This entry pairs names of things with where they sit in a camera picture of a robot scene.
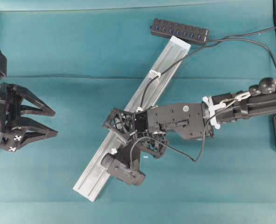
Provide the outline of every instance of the black cable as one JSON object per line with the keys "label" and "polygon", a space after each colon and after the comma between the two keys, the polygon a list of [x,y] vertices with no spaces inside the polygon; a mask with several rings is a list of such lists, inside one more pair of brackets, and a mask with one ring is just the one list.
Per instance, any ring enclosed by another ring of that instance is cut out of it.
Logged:
{"label": "black cable", "polygon": [[[268,101],[263,101],[263,102],[248,103],[247,106],[262,105],[262,104],[268,104],[268,103],[274,103],[274,102],[276,102],[276,99],[272,99],[272,100],[268,100]],[[168,145],[168,144],[165,144],[165,143],[159,141],[158,139],[155,139],[155,138],[150,137],[150,136],[144,136],[144,137],[141,137],[141,138],[137,139],[137,140],[134,142],[134,144],[132,145],[132,147],[131,147],[131,150],[130,150],[130,167],[131,167],[131,169],[133,168],[133,167],[132,167],[132,165],[133,165],[133,161],[132,161],[132,152],[133,152],[133,149],[134,149],[135,145],[136,145],[138,142],[140,142],[140,141],[142,141],[142,140],[144,140],[144,139],[151,139],[151,140],[153,140],[153,141],[156,141],[156,142],[158,142],[159,144],[161,144],[161,145],[163,145],[163,146],[165,146],[165,147],[167,147],[167,148],[169,148],[169,149],[171,149],[171,150],[173,150],[173,151],[175,151],[175,152],[177,152],[177,153],[180,153],[180,154],[182,154],[183,156],[188,157],[188,158],[189,158],[190,160],[192,160],[193,162],[197,162],[197,161],[199,160],[199,158],[201,157],[201,155],[202,155],[202,153],[203,153],[203,150],[204,150],[205,138],[206,138],[205,133],[206,133],[206,130],[207,130],[207,128],[208,128],[208,125],[209,125],[209,122],[211,121],[211,119],[214,118],[214,117],[216,117],[216,116],[218,116],[219,114],[228,112],[228,111],[230,111],[230,110],[237,109],[237,108],[239,108],[240,106],[232,106],[232,107],[230,107],[230,108],[227,108],[227,107],[224,108],[223,110],[217,112],[214,116],[210,117],[210,118],[206,121],[206,123],[205,123],[205,125],[204,125],[204,127],[203,127],[203,130],[202,130],[202,143],[201,143],[201,148],[200,148],[200,151],[199,151],[198,156],[196,157],[196,159],[194,159],[194,158],[191,157],[190,155],[188,155],[188,154],[186,154],[186,153],[184,153],[184,152],[182,152],[182,151],[180,151],[180,150],[178,150],[178,149],[175,149],[175,148],[171,147],[171,146]]]}
{"label": "black cable", "polygon": [[273,63],[274,63],[274,66],[276,68],[276,62],[275,62],[275,58],[273,56],[273,53],[271,52],[271,50],[266,46],[264,45],[263,43],[260,43],[260,42],[257,42],[257,41],[253,41],[253,40],[250,40],[250,39],[245,39],[245,38],[228,38],[228,39],[217,39],[217,40],[208,40],[208,42],[223,42],[223,41],[245,41],[245,42],[250,42],[250,43],[253,43],[253,44],[256,44],[258,46],[261,46],[263,47],[270,55]]}
{"label": "black cable", "polygon": [[[170,65],[165,71],[163,71],[161,73],[161,76],[164,75],[166,72],[168,72],[173,66],[177,65],[179,62],[185,60],[187,57],[197,53],[198,51],[202,50],[202,49],[205,49],[205,48],[211,48],[211,47],[214,47],[216,46],[217,44],[212,44],[212,45],[207,45],[207,46],[204,46],[204,47],[199,47],[197,48],[195,51],[191,52],[190,54],[187,54],[186,56],[182,57],[181,59],[177,60],[176,62],[174,62],[172,65]],[[142,94],[142,98],[141,98],[141,102],[140,102],[140,107],[143,106],[143,102],[144,102],[144,98],[145,98],[145,94],[146,94],[146,91],[148,89],[148,87],[150,86],[151,83],[153,83],[153,81],[155,81],[159,76],[156,76],[155,78],[153,78],[152,80],[149,81],[149,83],[146,85],[144,91],[143,91],[143,94]]]}
{"label": "black cable", "polygon": [[230,108],[225,107],[224,109],[222,109],[221,111],[217,112],[214,116],[210,117],[210,118],[206,121],[206,123],[205,123],[205,125],[204,125],[204,127],[203,127],[203,130],[202,130],[202,143],[201,143],[201,149],[200,149],[200,151],[199,151],[198,156],[196,157],[196,159],[194,159],[194,158],[191,157],[190,155],[188,155],[188,154],[186,154],[186,153],[184,153],[184,152],[182,152],[182,151],[180,151],[180,150],[178,150],[178,149],[175,149],[175,148],[171,147],[170,145],[167,145],[167,144],[165,144],[165,143],[163,143],[163,142],[161,142],[161,141],[159,141],[158,139],[155,139],[155,138],[153,138],[153,137],[145,136],[145,137],[141,137],[141,138],[136,139],[136,141],[133,143],[133,145],[132,145],[132,147],[131,147],[131,150],[130,150],[130,168],[131,168],[131,170],[133,170],[133,157],[132,157],[133,149],[134,149],[134,147],[138,144],[138,142],[140,142],[140,141],[142,141],[142,140],[145,140],[145,139],[154,140],[154,141],[158,142],[159,144],[161,144],[161,145],[163,145],[163,146],[165,146],[165,147],[167,147],[167,148],[169,148],[169,149],[171,149],[171,150],[173,150],[173,151],[175,151],[175,152],[177,152],[177,153],[180,153],[180,154],[182,154],[182,155],[188,157],[188,158],[189,158],[190,160],[192,160],[193,162],[197,162],[197,161],[199,160],[199,158],[201,157],[202,152],[203,152],[203,149],[204,149],[205,137],[206,137],[206,136],[205,136],[205,131],[207,130],[207,127],[208,127],[209,122],[211,121],[211,119],[213,119],[215,116],[217,116],[217,115],[219,115],[219,114],[228,112],[228,111],[233,110],[233,109],[236,109],[236,108],[238,108],[238,107],[239,107],[239,106],[233,106],[233,107],[230,107]]}
{"label": "black cable", "polygon": [[276,29],[276,27],[270,27],[270,28],[266,28],[266,29],[262,29],[259,31],[255,31],[255,32],[251,32],[251,33],[246,33],[246,34],[233,34],[233,35],[229,35],[226,36],[226,38],[230,38],[230,37],[243,37],[243,36],[253,36],[253,35],[257,35],[257,34],[263,34],[265,32],[271,31]]}
{"label": "black cable", "polygon": [[[222,38],[222,39],[219,39],[219,40],[209,40],[209,42],[213,42],[213,41],[218,41],[218,42],[215,43],[215,44],[212,44],[212,45],[207,45],[207,46],[200,47],[200,48],[196,49],[196,50],[193,51],[191,54],[188,54],[188,55],[184,56],[183,58],[177,60],[175,63],[173,63],[171,66],[169,66],[165,71],[163,71],[163,72],[161,73],[161,75],[165,74],[167,71],[169,71],[169,70],[170,70],[173,66],[175,66],[177,63],[183,61],[184,59],[186,59],[187,57],[191,56],[192,54],[194,54],[194,53],[196,53],[196,52],[198,52],[198,51],[200,51],[200,50],[202,50],[202,49],[205,49],[205,48],[211,48],[211,47],[217,46],[217,45],[219,45],[222,41],[224,41],[225,39],[232,38],[232,37],[243,37],[243,36],[252,36],[252,35],[262,34],[262,33],[265,33],[265,32],[268,32],[268,31],[271,31],[271,30],[274,30],[274,29],[276,29],[276,27],[270,27],[270,28],[267,28],[267,29],[262,29],[262,30],[259,30],[259,31],[255,31],[255,32],[251,32],[251,33],[246,33],[246,34],[228,35],[228,36],[226,36],[226,37],[224,37],[224,38]],[[275,65],[275,68],[276,68],[276,62],[275,62],[275,60],[274,60],[273,54],[272,54],[272,52],[270,51],[270,49],[269,49],[266,45],[264,45],[264,44],[262,44],[262,43],[260,43],[260,42],[255,42],[255,44],[258,44],[259,46],[262,46],[262,47],[264,47],[264,48],[266,47],[265,49],[266,49],[266,50],[268,51],[268,53],[270,54],[271,59],[272,59],[274,65]],[[140,107],[143,106],[143,101],[144,101],[144,98],[145,98],[145,93],[146,93],[148,87],[149,87],[150,84],[151,84],[154,80],[156,80],[157,78],[158,78],[158,76],[156,76],[154,79],[152,79],[152,80],[148,83],[148,85],[145,87],[144,92],[143,92],[143,95],[142,95],[142,98],[141,98]]]}

